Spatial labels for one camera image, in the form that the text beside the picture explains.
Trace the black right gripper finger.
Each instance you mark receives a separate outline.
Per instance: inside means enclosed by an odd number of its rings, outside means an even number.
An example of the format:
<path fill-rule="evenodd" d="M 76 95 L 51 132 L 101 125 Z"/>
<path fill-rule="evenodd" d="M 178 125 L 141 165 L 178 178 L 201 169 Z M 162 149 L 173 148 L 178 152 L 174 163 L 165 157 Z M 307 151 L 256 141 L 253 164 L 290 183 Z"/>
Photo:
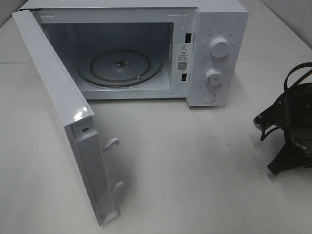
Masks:
<path fill-rule="evenodd" d="M 311 167 L 312 154 L 303 149 L 285 144 L 279 151 L 274 160 L 267 165 L 269 171 L 277 176 L 280 172 L 298 168 Z"/>
<path fill-rule="evenodd" d="M 286 129 L 285 94 L 281 94 L 270 107 L 258 114 L 253 119 L 253 123 L 257 129 L 263 129 L 263 125 L 265 125 L 265 129 L 269 129 L 273 125 L 281 129 Z"/>

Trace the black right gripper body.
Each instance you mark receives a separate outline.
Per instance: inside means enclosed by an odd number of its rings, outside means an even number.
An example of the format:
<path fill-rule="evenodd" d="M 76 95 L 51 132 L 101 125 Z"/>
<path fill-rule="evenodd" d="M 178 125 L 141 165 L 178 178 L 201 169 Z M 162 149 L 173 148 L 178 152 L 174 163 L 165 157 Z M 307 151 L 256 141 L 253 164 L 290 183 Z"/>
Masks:
<path fill-rule="evenodd" d="M 285 145 L 278 157 L 312 157 L 312 84 L 303 83 L 284 91 Z"/>

